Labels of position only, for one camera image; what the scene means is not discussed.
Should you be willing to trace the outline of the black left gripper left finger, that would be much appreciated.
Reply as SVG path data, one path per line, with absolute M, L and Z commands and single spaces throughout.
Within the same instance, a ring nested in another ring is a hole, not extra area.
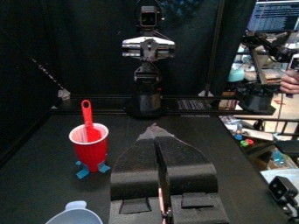
M 116 160 L 111 172 L 108 224 L 163 224 L 154 123 Z

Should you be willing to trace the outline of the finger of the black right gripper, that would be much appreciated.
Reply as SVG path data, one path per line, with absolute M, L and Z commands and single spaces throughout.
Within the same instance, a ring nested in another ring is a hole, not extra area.
M 140 60 L 142 61 L 148 61 L 148 53 L 150 53 L 150 51 L 148 51 L 148 40 L 150 39 L 147 39 L 146 41 L 143 41 L 140 43 Z
M 156 50 L 158 50 L 159 44 L 158 44 L 158 42 L 154 39 L 151 39 L 150 44 L 151 45 L 148 46 L 148 50 L 150 50 L 148 59 L 150 59 L 150 61 L 158 61 L 158 59 L 156 59 Z

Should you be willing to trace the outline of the person's hand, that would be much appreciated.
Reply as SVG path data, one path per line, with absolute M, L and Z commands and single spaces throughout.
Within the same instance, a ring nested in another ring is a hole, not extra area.
M 287 70 L 281 81 L 281 90 L 290 95 L 299 94 L 299 72 Z

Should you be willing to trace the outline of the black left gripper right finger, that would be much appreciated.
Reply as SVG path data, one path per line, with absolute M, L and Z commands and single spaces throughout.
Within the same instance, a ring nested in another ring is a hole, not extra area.
M 160 127 L 154 128 L 154 143 L 170 223 L 230 224 L 212 162 L 200 150 Z

